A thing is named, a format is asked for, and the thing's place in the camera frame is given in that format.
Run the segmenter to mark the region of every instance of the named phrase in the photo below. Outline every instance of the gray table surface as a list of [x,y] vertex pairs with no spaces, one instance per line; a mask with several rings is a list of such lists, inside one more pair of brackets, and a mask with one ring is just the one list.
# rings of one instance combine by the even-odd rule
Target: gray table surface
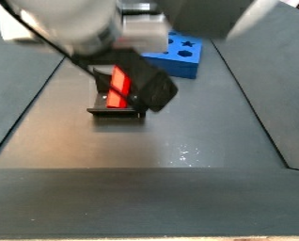
[[217,46],[289,166],[299,169],[299,10],[281,3],[247,34]]
[[0,143],[42,90],[62,56],[7,44],[0,33]]
[[66,62],[0,148],[0,169],[285,168],[210,40],[198,80],[138,120],[96,120],[95,81]]

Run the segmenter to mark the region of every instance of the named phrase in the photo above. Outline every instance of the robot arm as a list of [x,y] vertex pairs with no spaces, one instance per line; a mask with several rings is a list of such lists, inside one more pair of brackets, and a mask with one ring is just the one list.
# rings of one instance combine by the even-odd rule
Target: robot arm
[[[171,25],[210,38],[247,32],[279,0],[8,0],[23,20],[68,53],[90,55],[110,45],[163,52]],[[4,40],[34,35],[0,8]]]
[[[166,50],[171,25],[189,34],[234,37],[253,27],[278,1],[0,0],[8,10],[0,8],[2,33],[6,40],[28,40],[35,37],[31,32],[24,37],[30,29],[92,77],[88,66],[118,65],[132,80],[134,93],[123,96],[115,92],[135,110],[159,112],[178,88],[138,52]],[[27,26],[18,36],[12,17]]]

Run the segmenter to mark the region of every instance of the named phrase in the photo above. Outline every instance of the red block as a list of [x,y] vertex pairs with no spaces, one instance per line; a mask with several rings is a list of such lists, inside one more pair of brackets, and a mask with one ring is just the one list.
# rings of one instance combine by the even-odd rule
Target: red block
[[[115,87],[124,95],[130,94],[131,79],[118,66],[114,69],[111,86]],[[107,108],[126,108],[127,102],[112,90],[107,97]]]

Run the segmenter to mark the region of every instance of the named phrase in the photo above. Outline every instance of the blue block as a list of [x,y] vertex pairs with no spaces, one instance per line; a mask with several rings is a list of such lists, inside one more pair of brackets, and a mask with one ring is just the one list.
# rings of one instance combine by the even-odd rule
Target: blue block
[[173,31],[170,33],[169,51],[155,54],[146,53],[143,56],[151,64],[165,69],[171,76],[197,79],[202,51],[202,39]]

